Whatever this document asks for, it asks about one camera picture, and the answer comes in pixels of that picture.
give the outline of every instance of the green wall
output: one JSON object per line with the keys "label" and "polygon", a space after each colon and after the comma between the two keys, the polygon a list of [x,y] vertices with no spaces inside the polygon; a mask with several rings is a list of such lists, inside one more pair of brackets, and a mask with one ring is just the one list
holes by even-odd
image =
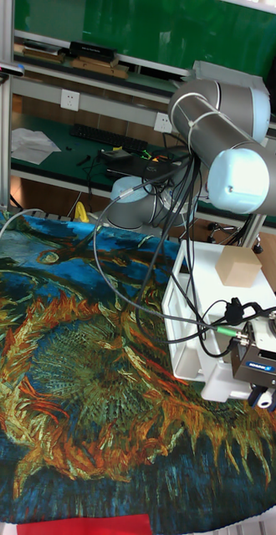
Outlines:
{"label": "green wall", "polygon": [[276,15],[219,0],[15,1],[16,29],[183,68],[202,59],[264,77],[276,50]]}

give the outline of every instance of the red fabric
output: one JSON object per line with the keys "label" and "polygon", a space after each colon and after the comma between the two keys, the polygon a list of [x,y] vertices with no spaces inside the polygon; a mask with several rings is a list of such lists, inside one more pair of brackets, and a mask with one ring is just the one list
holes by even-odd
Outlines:
{"label": "red fabric", "polygon": [[68,518],[19,524],[18,535],[151,535],[148,515],[114,518]]}

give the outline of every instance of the painted fabric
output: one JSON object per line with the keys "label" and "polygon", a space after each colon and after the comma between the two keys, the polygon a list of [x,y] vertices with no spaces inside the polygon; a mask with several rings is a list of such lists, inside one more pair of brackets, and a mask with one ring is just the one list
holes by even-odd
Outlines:
{"label": "painted fabric", "polygon": [[[0,228],[4,223],[0,213]],[[276,504],[276,411],[202,399],[99,275],[93,226],[19,217],[0,241],[0,521],[148,514],[214,530]],[[103,269],[135,299],[157,239],[101,228]],[[161,300],[178,247],[144,292]],[[164,322],[141,313],[146,332]]]}

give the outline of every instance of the wall outlet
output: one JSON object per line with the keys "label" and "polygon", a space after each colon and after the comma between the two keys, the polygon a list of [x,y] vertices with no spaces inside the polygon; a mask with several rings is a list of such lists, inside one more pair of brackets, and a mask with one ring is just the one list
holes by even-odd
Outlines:
{"label": "wall outlet", "polygon": [[76,93],[76,91],[62,89],[61,108],[79,111],[79,93]]}
{"label": "wall outlet", "polygon": [[157,113],[154,130],[156,132],[172,132],[172,125],[167,114]]}

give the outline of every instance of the black keyboard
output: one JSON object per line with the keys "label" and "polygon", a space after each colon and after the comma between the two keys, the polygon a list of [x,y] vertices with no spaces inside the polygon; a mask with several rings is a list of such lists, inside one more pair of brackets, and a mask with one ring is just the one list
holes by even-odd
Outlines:
{"label": "black keyboard", "polygon": [[140,154],[147,149],[147,141],[136,140],[126,135],[113,134],[91,126],[74,125],[71,127],[70,135],[81,137],[83,140],[98,141],[112,147],[123,147],[123,149],[136,154]]}

